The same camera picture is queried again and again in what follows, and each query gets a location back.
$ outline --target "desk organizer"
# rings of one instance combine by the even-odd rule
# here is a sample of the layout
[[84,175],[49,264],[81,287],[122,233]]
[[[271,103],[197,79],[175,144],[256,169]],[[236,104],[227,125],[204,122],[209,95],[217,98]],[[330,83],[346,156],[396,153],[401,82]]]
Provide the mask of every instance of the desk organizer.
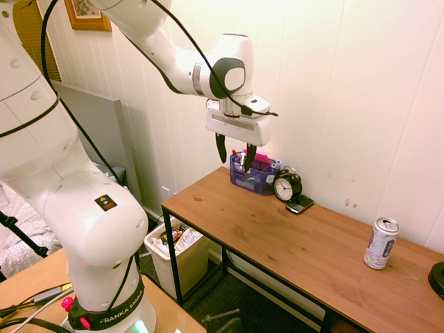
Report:
[[241,153],[230,156],[230,180],[231,183],[247,189],[260,196],[273,195],[273,183],[279,170],[271,167],[275,160],[270,159],[270,163],[254,160],[251,169],[244,172],[241,165]]

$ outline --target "cell phone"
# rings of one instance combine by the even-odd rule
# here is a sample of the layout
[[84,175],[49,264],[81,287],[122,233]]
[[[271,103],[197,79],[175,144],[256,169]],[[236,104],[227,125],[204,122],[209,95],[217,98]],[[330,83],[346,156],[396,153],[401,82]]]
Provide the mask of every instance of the cell phone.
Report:
[[301,194],[287,204],[287,209],[294,214],[300,214],[313,204],[314,201],[312,199]]

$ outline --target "warning label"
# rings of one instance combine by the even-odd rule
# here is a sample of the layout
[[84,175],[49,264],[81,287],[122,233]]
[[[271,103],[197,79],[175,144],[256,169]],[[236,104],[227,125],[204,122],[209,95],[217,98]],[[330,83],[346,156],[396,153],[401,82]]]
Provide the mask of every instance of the warning label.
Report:
[[117,206],[117,204],[107,195],[100,196],[94,200],[105,212]]

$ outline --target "window blind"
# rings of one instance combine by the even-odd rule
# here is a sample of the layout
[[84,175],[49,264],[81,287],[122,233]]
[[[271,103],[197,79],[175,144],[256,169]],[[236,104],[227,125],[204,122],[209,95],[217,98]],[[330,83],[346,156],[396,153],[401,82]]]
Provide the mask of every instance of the window blind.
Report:
[[[42,17],[40,16],[37,2],[31,0],[21,0],[14,5],[13,16],[17,34],[22,41],[23,47],[29,56],[43,72],[42,56],[40,54],[40,34],[42,31]],[[46,37],[46,65],[51,80],[62,81],[57,68],[48,37]]]

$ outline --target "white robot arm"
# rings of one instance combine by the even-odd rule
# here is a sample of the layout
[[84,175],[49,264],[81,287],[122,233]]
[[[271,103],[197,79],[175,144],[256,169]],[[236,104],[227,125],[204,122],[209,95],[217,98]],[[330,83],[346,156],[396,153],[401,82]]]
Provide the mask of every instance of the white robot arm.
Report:
[[270,105],[253,94],[253,44],[249,37],[220,36],[219,43],[203,54],[206,61],[200,49],[197,52],[176,47],[160,28],[167,18],[165,12],[169,10],[171,0],[93,2],[156,66],[172,91],[212,100],[207,104],[207,129],[217,134],[216,142],[223,162],[226,157],[223,138],[226,135],[251,146],[263,146],[269,142]]
[[[247,37],[223,35],[206,54],[221,88],[200,53],[175,47],[160,30],[166,15],[152,1],[93,2],[173,91],[211,99],[210,130],[254,146],[268,142],[268,116],[262,114],[269,114],[269,105],[253,94]],[[142,297],[132,261],[146,235],[146,213],[89,160],[63,104],[13,34],[12,6],[0,0],[0,12],[0,179],[39,212],[66,250],[76,292],[67,309],[75,332],[141,332],[141,323],[154,332],[155,312]]]

